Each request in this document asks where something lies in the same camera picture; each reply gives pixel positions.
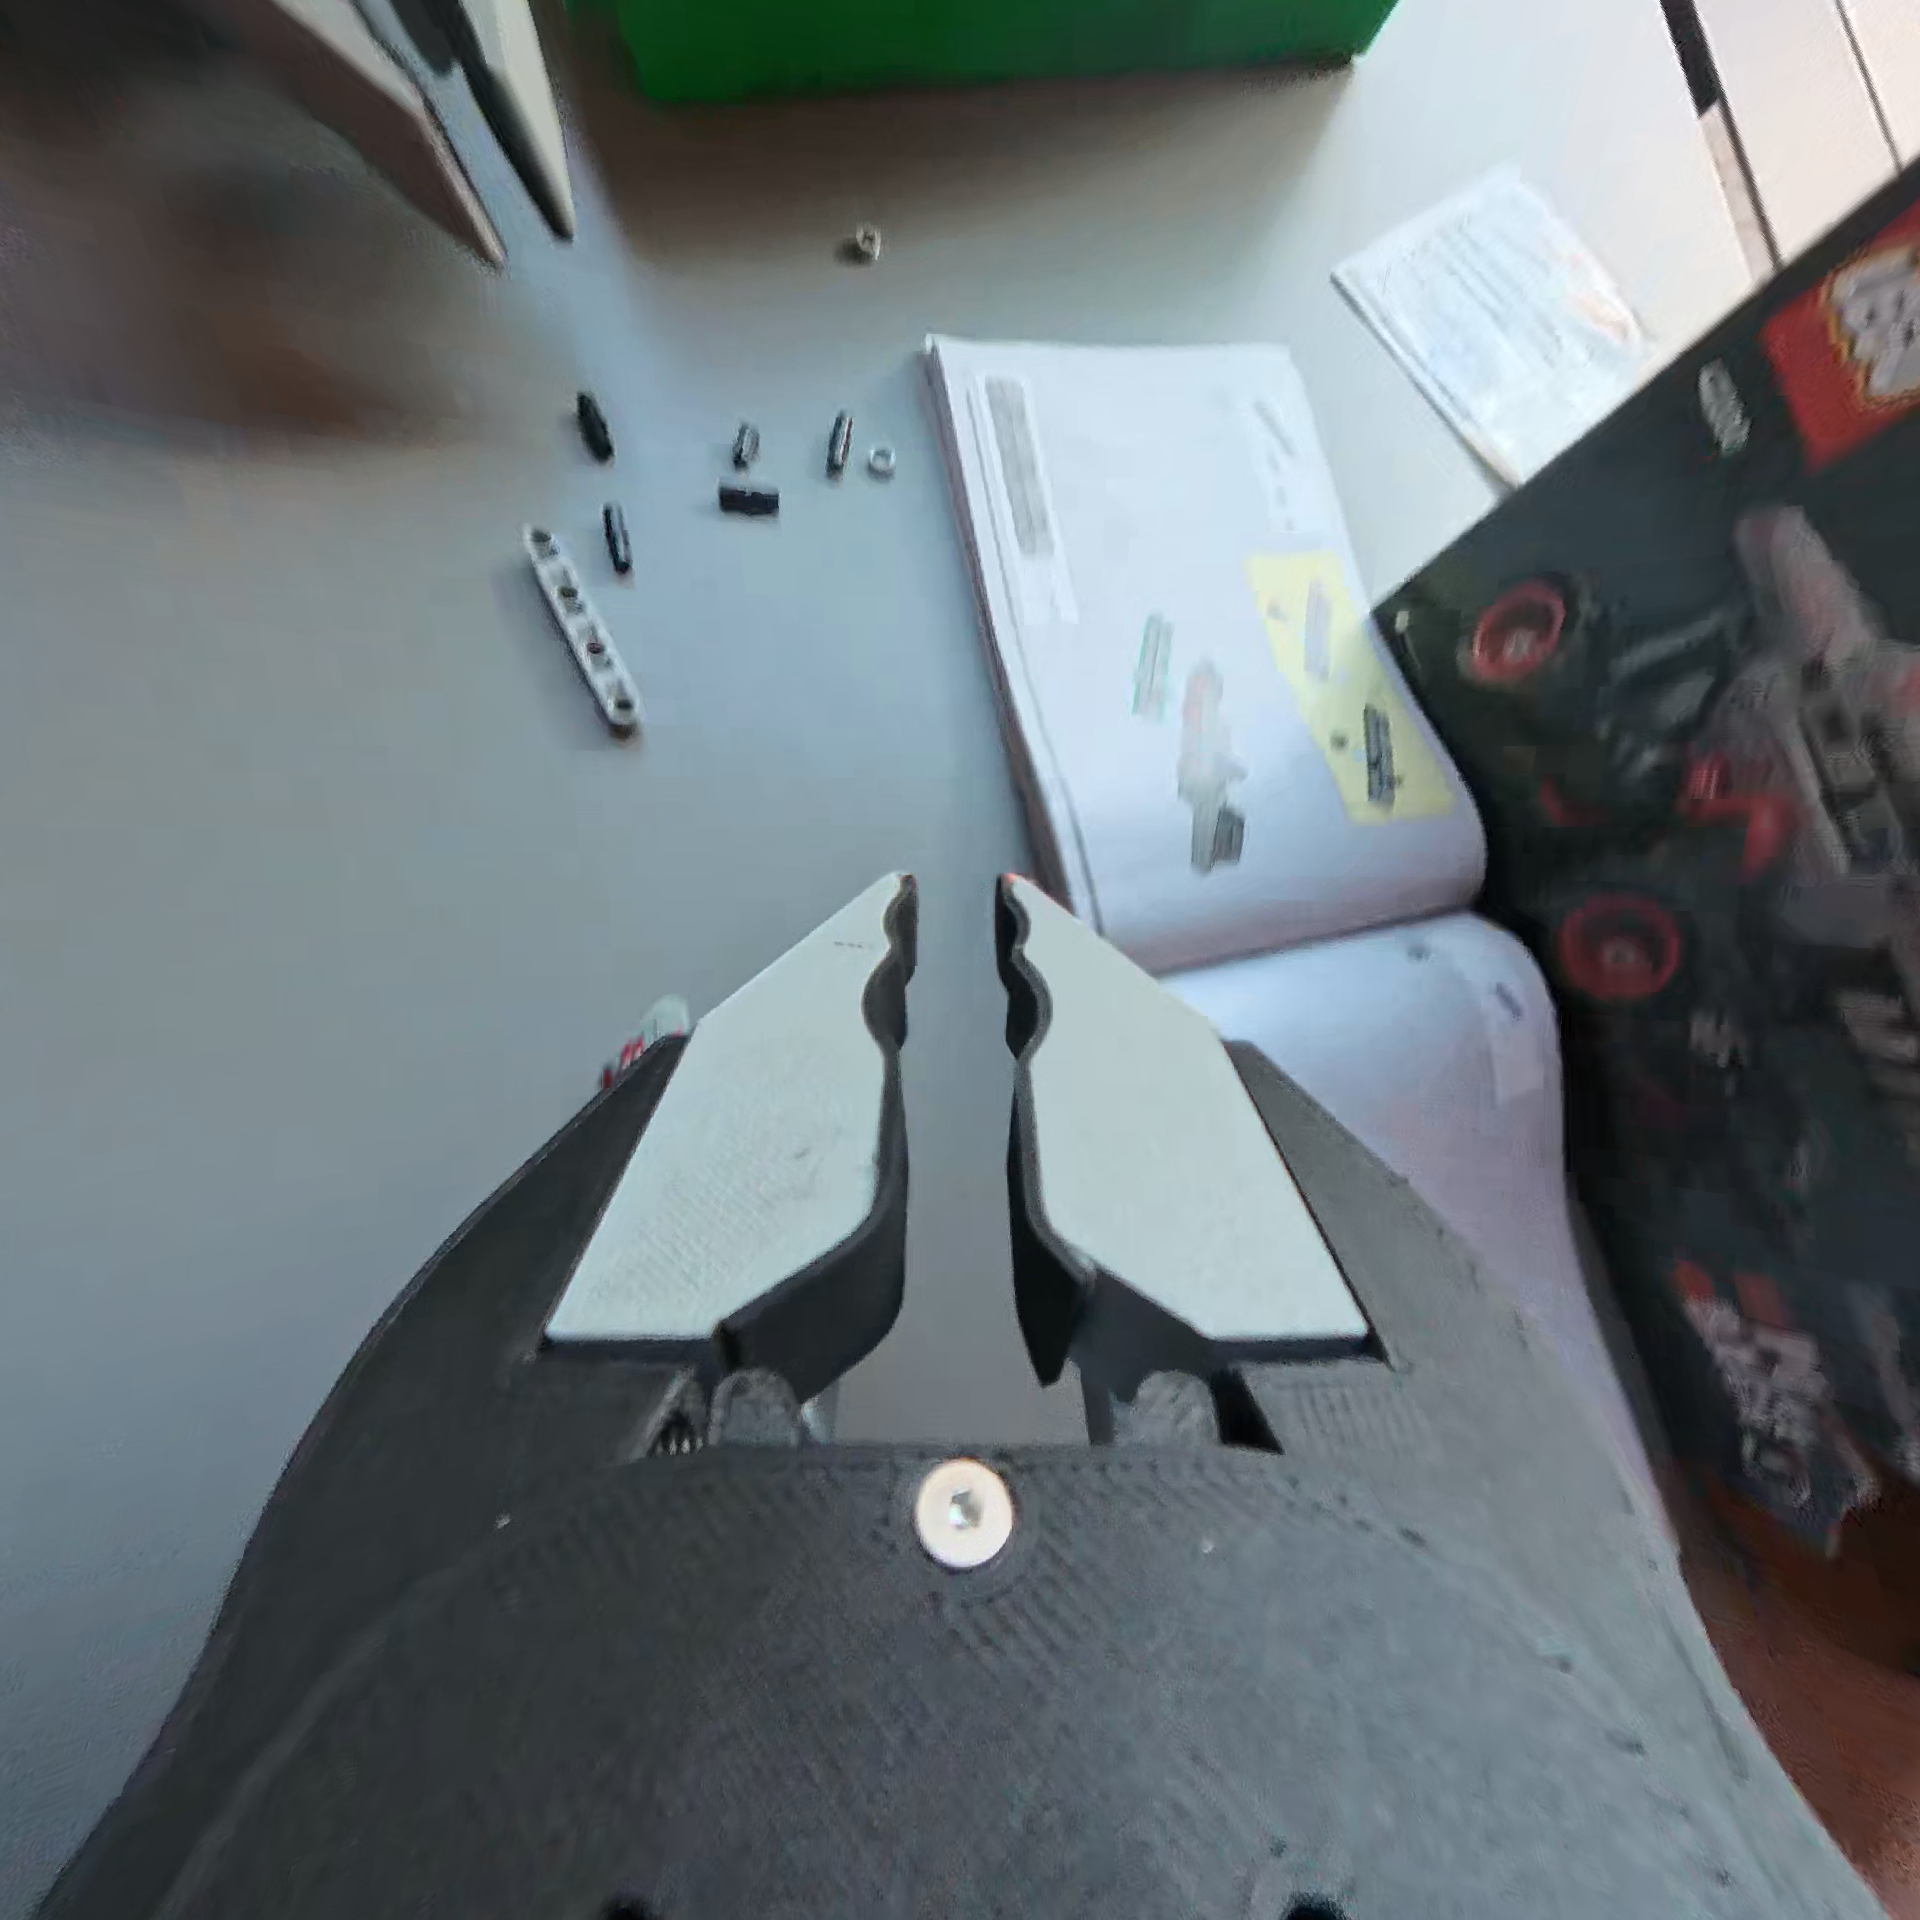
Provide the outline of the green box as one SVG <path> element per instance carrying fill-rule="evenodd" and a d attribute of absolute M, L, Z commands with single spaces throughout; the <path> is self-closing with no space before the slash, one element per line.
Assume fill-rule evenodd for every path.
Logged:
<path fill-rule="evenodd" d="M 1392 2 L 613 2 L 637 90 L 743 106 L 881 90 L 1351 64 Z"/>

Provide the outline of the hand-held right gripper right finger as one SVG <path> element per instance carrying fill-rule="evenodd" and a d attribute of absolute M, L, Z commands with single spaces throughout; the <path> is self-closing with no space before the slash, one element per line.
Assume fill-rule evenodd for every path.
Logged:
<path fill-rule="evenodd" d="M 1015 1314 L 1045 1386 L 1346 1360 L 1373 1340 L 1208 1019 L 1032 880 L 993 891 Z"/>

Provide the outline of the white sticker sheet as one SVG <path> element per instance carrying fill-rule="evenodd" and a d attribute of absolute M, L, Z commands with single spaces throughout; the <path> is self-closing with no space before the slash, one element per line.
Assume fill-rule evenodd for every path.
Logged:
<path fill-rule="evenodd" d="M 1606 419 L 1653 366 L 1615 278 L 1510 166 L 1341 259 L 1330 278 L 1505 489 Z"/>

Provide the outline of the black lego set box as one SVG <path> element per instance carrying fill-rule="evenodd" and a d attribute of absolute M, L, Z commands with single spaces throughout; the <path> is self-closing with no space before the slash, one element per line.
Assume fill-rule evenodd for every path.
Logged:
<path fill-rule="evenodd" d="M 1376 620 L 1666 1430 L 1838 1554 L 1917 1454 L 1914 164 Z"/>

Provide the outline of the white cabinet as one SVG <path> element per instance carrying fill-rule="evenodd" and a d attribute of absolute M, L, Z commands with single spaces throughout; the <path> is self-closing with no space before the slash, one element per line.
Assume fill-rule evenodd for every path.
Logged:
<path fill-rule="evenodd" d="M 1914 2 L 1661 12 L 1752 278 L 1914 163 Z"/>

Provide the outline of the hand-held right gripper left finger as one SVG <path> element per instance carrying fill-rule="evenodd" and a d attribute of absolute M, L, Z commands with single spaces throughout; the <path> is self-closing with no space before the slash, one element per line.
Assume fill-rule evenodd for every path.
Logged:
<path fill-rule="evenodd" d="M 567 1356 L 833 1392 L 905 1294 L 905 987 L 892 872 L 702 1018 L 543 1323 Z"/>

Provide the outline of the light grey lego beam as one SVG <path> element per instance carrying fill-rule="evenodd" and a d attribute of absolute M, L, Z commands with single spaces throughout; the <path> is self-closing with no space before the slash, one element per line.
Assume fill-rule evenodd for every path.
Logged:
<path fill-rule="evenodd" d="M 524 524 L 520 550 L 569 658 L 605 730 L 636 739 L 641 728 L 639 685 L 586 592 L 586 581 L 564 542 L 542 524 Z"/>

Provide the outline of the open lego instruction booklet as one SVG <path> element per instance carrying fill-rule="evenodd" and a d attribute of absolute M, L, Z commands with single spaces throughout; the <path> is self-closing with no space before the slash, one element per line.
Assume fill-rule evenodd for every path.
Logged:
<path fill-rule="evenodd" d="M 922 370 L 1045 884 L 1396 1171 L 1653 1488 L 1551 992 L 1473 907 L 1481 816 L 1361 602 L 1296 366 L 930 333 Z"/>

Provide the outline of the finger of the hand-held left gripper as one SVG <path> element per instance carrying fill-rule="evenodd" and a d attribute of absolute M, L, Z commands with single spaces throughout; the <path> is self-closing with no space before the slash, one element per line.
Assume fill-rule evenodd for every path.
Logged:
<path fill-rule="evenodd" d="M 256 60 L 409 205 L 492 270 L 498 230 L 439 117 L 351 2 L 256 2 Z"/>
<path fill-rule="evenodd" d="M 543 226 L 561 243 L 573 241 L 567 144 L 532 4 L 406 2 L 404 28 L 437 74 L 462 74 Z"/>

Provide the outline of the grey lego panel red stickers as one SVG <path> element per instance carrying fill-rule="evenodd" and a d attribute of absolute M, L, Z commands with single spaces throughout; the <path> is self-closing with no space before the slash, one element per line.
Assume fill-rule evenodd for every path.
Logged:
<path fill-rule="evenodd" d="M 637 1029 L 618 1042 L 598 1073 L 598 1088 L 609 1090 L 639 1059 L 660 1042 L 682 1041 L 693 1029 L 693 1012 L 681 994 L 657 997 L 641 1014 Z"/>

